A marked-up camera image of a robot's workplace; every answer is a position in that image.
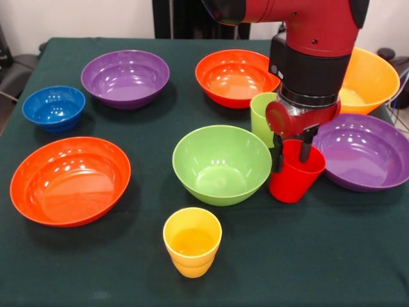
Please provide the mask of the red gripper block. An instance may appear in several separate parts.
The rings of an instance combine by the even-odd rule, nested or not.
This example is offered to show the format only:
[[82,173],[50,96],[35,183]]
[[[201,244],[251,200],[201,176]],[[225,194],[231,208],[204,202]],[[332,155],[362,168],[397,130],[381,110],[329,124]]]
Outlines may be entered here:
[[299,161],[306,163],[309,159],[313,139],[318,127],[332,121],[341,110],[341,100],[329,107],[307,109],[289,104],[283,98],[276,98],[268,103],[265,117],[273,135],[272,171],[280,173],[283,166],[282,138],[302,135]]

